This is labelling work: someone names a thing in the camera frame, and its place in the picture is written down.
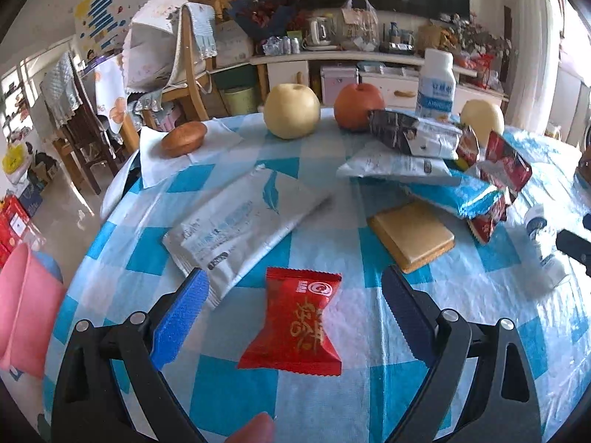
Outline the person's left hand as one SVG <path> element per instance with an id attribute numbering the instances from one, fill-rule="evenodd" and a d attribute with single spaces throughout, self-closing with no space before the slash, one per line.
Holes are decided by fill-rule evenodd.
<path id="1" fill-rule="evenodd" d="M 273 418 L 263 412 L 227 437 L 225 443 L 273 443 L 275 427 Z"/>

